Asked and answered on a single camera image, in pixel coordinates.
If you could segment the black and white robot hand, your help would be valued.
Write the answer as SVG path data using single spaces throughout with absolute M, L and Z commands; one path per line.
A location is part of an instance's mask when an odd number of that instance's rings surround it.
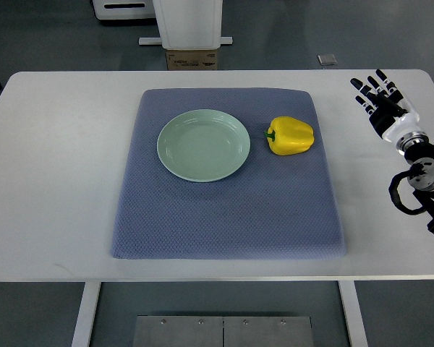
M 355 100 L 361 105 L 368 120 L 380 138 L 396 142 L 410 132 L 420 131 L 420 117 L 400 89 L 380 69 L 367 82 L 357 78 L 350 80 L 358 90 Z

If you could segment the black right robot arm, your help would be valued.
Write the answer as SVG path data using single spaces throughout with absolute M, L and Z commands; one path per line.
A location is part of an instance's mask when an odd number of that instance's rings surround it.
M 410 132 L 397 142 L 397 149 L 403 152 L 410 167 L 395 175 L 388 188 L 393 205 L 407 215 L 428 213 L 431 221 L 427 229 L 434 235 L 434 144 L 423 132 Z M 406 179 L 414 189 L 413 196 L 420 203 L 416 209 L 404 205 L 399 195 L 399 185 Z

